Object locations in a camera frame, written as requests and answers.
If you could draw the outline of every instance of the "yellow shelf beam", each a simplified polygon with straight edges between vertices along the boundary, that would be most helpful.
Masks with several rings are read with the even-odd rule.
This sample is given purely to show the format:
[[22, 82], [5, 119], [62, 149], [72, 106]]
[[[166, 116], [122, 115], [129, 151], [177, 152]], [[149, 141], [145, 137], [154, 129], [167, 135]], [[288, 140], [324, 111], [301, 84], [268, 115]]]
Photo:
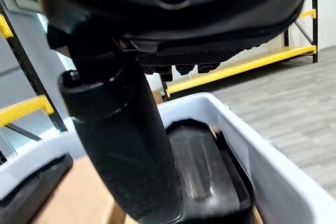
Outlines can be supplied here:
[[5, 38], [13, 37], [13, 33], [9, 28], [4, 15], [0, 14], [0, 34]]
[[39, 109], [44, 109], [48, 115], [53, 114], [54, 112], [45, 95], [39, 95], [29, 100], [5, 107], [0, 110], [0, 127]]
[[202, 84], [206, 84], [212, 81], [220, 80], [225, 77], [233, 76], [238, 73], [242, 73], [251, 69], [262, 67], [277, 61], [285, 60], [300, 54], [305, 54], [307, 52], [313, 52], [316, 54], [316, 46], [306, 46], [306, 47], [285, 47], [279, 51], [274, 52], [273, 54], [262, 54], [254, 57], [250, 57], [246, 60], [239, 61], [233, 66], [219, 69], [210, 73], [200, 74], [199, 76], [168, 85], [167, 95], [170, 97], [170, 94], [176, 93], [182, 90], [190, 89]]
[[303, 12], [300, 14], [299, 18], [303, 18], [303, 17], [307, 17], [307, 16], [311, 16], [311, 18], [316, 18], [316, 9], [312, 9], [312, 10], [308, 10], [306, 12]]

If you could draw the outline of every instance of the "black metal shelf upright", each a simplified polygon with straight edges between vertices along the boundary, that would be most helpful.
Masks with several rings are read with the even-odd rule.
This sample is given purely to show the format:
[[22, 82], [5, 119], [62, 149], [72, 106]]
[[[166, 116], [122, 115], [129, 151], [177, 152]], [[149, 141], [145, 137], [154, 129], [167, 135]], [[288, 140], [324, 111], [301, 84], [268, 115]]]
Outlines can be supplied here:
[[[314, 11], [314, 15], [312, 15], [312, 25], [313, 25], [313, 39], [307, 35], [305, 30], [300, 26], [300, 24], [295, 21], [294, 24], [298, 27], [298, 29], [302, 32], [302, 34], [305, 36], [307, 41], [311, 44], [316, 46], [316, 51], [313, 52], [313, 63], [318, 62], [318, 0], [312, 0], [312, 10]], [[289, 46], [289, 30], [288, 28], [283, 33], [283, 40], [284, 40], [284, 46]]]
[[11, 47], [11, 50], [19, 63], [20, 67], [22, 68], [23, 73], [25, 74], [26, 78], [28, 79], [31, 87], [35, 91], [37, 95], [45, 95], [48, 99], [51, 107], [54, 110], [53, 114], [49, 115], [49, 118], [51, 119], [52, 123], [54, 124], [55, 128], [58, 129], [61, 132], [67, 131], [67, 128], [63, 122], [63, 119], [61, 118], [60, 114], [58, 113], [54, 103], [52, 102], [47, 90], [43, 86], [37, 72], [35, 71], [33, 64], [31, 63], [29, 57], [27, 56], [27, 53], [25, 49], [23, 48], [20, 40], [18, 39], [11, 22], [5, 12], [4, 7], [0, 3], [0, 14], [3, 15], [3, 17], [6, 20], [6, 25], [12, 32], [13, 36], [6, 38], [9, 46]]

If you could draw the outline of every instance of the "white wall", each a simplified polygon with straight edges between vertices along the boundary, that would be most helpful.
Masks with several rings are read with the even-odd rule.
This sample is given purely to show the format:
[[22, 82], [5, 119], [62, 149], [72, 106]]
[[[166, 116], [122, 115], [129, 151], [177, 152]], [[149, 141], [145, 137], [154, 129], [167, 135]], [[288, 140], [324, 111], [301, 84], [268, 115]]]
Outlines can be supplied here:
[[[312, 1], [306, 0], [303, 6], [303, 12], [312, 9]], [[319, 49], [323, 49], [330, 46], [336, 45], [336, 0], [318, 0], [318, 10], [319, 10]], [[298, 20], [299, 24], [305, 29], [307, 34], [312, 38], [312, 19], [310, 17], [305, 17]], [[257, 48], [252, 48], [251, 50], [245, 50], [227, 62], [223, 62], [220, 67], [225, 67], [236, 61], [246, 59], [248, 57], [263, 54], [275, 49], [281, 48], [283, 46], [283, 35], [265, 43]], [[309, 42], [299, 31], [295, 25], [291, 25], [289, 28], [289, 44], [290, 46], [307, 46]], [[192, 78], [197, 74], [197, 68], [195, 67], [186, 76], [180, 76], [180, 74], [173, 67], [173, 80], [181, 81], [187, 78]], [[152, 76], [147, 76], [151, 89], [160, 89], [163, 92], [161, 80], [158, 74]]]

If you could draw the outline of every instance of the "white plastic bin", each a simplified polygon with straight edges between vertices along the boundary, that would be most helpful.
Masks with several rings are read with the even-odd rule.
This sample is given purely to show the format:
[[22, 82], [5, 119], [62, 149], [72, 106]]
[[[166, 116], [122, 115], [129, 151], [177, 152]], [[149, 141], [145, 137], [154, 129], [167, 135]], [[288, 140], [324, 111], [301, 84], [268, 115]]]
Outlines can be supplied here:
[[336, 201], [284, 154], [209, 93], [159, 105], [165, 127], [195, 119], [221, 129], [255, 188], [256, 204], [266, 223], [336, 223]]
[[[266, 223], [336, 223], [336, 201], [213, 95], [199, 93], [163, 103], [159, 112], [165, 127], [195, 119], [224, 132], [254, 185], [256, 204]], [[0, 200], [27, 175], [66, 151], [73, 158], [85, 155], [76, 133], [42, 141], [1, 165]]]

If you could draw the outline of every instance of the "gray carpet floor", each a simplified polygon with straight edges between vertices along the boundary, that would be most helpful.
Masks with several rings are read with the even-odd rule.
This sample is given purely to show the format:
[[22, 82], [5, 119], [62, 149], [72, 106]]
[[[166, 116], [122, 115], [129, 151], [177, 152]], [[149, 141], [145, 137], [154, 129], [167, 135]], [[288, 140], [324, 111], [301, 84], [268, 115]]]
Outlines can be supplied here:
[[213, 95], [336, 198], [336, 47], [243, 75]]

